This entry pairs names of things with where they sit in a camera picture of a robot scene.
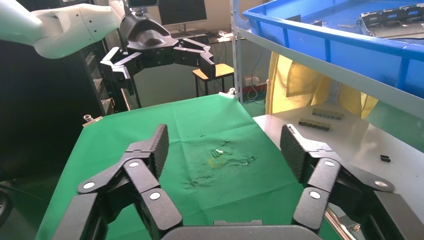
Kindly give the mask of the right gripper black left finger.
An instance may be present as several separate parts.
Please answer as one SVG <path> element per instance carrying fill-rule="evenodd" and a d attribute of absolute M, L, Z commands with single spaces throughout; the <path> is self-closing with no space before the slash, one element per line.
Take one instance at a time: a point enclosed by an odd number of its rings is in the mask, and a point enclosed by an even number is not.
<path fill-rule="evenodd" d="M 153 240 L 181 227 L 182 215 L 159 183 L 168 150 L 166 124 L 131 143 L 117 163 L 79 184 L 52 239 L 104 240 L 108 225 L 130 205 Z"/>

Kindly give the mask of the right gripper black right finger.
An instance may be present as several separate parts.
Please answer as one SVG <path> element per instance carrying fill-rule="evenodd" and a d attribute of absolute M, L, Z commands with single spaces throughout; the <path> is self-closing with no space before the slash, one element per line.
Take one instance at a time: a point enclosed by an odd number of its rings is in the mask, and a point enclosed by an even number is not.
<path fill-rule="evenodd" d="M 292 223 L 318 234 L 329 204 L 360 225 L 368 240 L 421 240 L 424 224 L 395 186 L 358 168 L 327 143 L 303 137 L 292 124 L 281 129 L 280 150 L 304 189 Z"/>

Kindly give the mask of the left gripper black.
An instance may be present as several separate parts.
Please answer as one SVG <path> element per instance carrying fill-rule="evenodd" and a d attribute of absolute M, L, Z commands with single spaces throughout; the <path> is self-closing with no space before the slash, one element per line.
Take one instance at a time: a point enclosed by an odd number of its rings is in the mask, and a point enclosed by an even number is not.
<path fill-rule="evenodd" d="M 197 67 L 209 79 L 216 78 L 216 65 L 209 45 L 189 38 L 177 41 L 148 13 L 125 15 L 119 31 L 127 51 L 112 47 L 100 64 L 104 78 L 118 89 L 127 89 L 130 96 L 138 94 L 134 76 L 144 67 L 175 63 Z"/>

